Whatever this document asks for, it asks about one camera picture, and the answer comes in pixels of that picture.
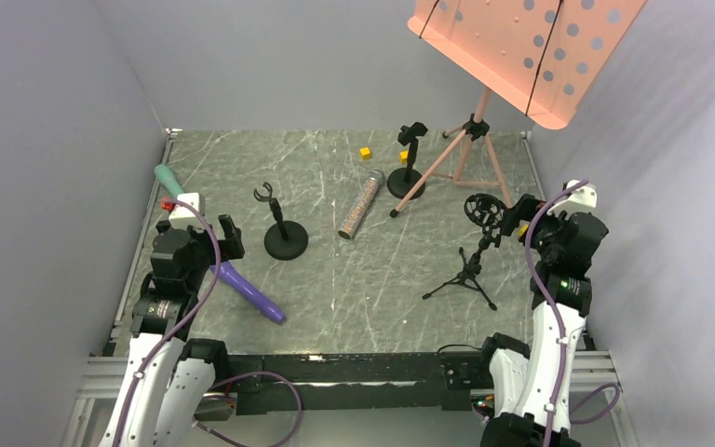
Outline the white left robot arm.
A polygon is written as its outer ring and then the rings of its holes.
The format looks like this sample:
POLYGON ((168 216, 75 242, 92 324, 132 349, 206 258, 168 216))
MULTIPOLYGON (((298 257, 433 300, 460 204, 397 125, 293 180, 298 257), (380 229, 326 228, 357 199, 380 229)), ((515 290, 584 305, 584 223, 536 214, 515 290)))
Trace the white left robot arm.
POLYGON ((218 218, 223 238, 211 229, 158 227, 151 279, 132 311, 128 365, 102 446, 176 446, 193 424, 208 389, 229 373, 222 341, 190 338, 199 290, 218 260, 244 255, 232 218, 218 218))

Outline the teal green microphone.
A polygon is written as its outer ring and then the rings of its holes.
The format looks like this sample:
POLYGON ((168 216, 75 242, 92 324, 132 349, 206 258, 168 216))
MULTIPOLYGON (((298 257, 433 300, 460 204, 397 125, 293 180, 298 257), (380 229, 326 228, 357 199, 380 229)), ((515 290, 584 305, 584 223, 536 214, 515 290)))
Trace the teal green microphone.
POLYGON ((177 180, 174 172, 165 164, 154 167, 155 179, 173 197, 184 194, 185 190, 177 180))

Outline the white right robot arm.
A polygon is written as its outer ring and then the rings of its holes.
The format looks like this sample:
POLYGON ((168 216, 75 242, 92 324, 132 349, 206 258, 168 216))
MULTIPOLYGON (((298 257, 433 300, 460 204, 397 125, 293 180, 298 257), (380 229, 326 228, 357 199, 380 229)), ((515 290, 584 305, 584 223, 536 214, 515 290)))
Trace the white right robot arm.
POLYGON ((569 388, 578 338, 592 302, 587 270, 606 225, 592 211, 590 184, 570 186, 545 203, 523 196, 504 208, 491 228, 514 231, 531 269, 533 340, 497 333, 484 346, 494 386, 493 414, 483 446, 576 446, 571 436, 569 388))

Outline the black round-base clip stand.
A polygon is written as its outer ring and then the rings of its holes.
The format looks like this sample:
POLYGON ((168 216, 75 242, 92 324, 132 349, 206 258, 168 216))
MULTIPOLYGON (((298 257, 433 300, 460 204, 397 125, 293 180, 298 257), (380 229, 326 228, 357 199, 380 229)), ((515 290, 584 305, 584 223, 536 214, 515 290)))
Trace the black round-base clip stand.
POLYGON ((276 221, 266 231, 263 239, 267 253, 279 261, 291 261, 301 256, 307 249, 309 236, 305 228, 294 221, 284 218, 278 200, 273 196, 273 187, 264 182, 266 194, 261 194, 258 189, 253 191, 254 198, 259 202, 266 202, 276 221))

